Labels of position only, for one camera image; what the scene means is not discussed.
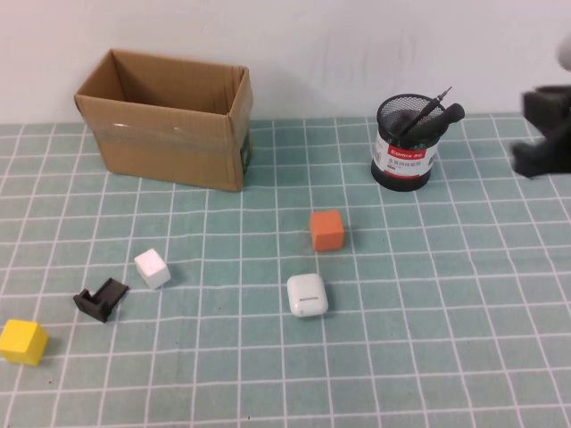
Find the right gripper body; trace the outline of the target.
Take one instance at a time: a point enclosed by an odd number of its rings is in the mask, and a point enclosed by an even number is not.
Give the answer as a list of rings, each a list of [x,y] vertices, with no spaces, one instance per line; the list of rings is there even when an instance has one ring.
[[[570,147],[570,111],[550,134],[550,146],[553,150],[568,150]]]

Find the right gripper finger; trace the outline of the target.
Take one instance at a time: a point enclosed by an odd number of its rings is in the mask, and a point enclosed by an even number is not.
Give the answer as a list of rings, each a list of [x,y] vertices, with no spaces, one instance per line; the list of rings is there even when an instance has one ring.
[[[570,86],[539,86],[522,94],[523,114],[538,130],[553,130],[570,117]]]
[[[570,134],[552,135],[538,144],[511,146],[513,169],[523,177],[570,173]]]

